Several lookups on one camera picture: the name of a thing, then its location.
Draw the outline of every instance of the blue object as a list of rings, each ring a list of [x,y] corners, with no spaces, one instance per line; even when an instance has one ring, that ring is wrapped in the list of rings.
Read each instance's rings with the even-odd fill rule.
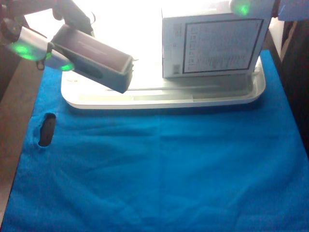
[[[308,159],[261,57],[261,98],[213,108],[77,110],[46,69],[2,231],[308,231]],[[46,113],[56,130],[43,148]]]

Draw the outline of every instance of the white tray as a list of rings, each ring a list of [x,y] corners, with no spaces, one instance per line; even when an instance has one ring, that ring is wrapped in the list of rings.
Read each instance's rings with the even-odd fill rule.
[[[80,109],[153,109],[245,104],[266,88],[261,59],[251,75],[163,79],[162,66],[135,61],[132,82],[120,94],[74,72],[62,74],[61,93]]]

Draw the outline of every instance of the blue tablecloth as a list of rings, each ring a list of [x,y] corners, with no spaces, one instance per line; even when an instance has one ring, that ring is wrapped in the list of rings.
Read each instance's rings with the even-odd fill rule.
[[[308,231],[309,166],[270,53],[243,106],[77,110],[46,69],[2,231]],[[52,143],[38,146],[46,113]]]

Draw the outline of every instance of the box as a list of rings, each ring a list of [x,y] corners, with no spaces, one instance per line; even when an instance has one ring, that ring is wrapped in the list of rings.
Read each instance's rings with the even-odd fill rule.
[[[163,7],[163,77],[252,73],[270,20],[237,16],[226,0]]]

